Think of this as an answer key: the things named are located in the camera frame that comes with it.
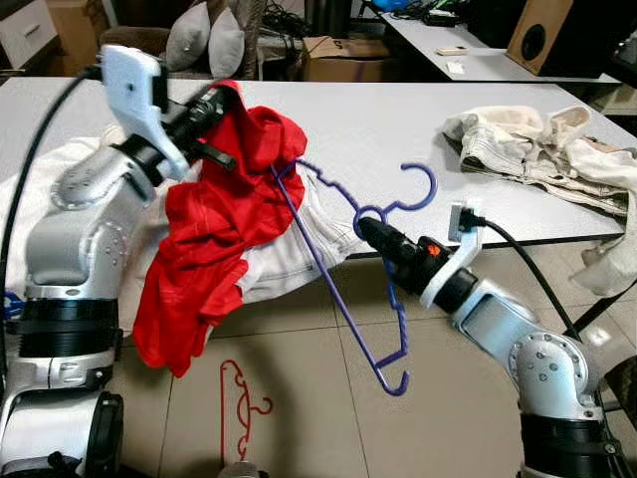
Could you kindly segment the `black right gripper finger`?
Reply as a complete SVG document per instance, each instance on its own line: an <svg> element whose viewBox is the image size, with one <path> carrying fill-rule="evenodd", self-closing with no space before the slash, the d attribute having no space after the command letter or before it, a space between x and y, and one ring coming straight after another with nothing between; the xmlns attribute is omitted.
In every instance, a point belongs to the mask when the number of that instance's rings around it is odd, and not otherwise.
<svg viewBox="0 0 637 478"><path fill-rule="evenodd" d="M374 217L362 218L362 237L372 247L399 247L405 241L401 232Z"/></svg>
<svg viewBox="0 0 637 478"><path fill-rule="evenodd" d="M392 226L358 226L360 237L383 258L400 258L401 233Z"/></svg>

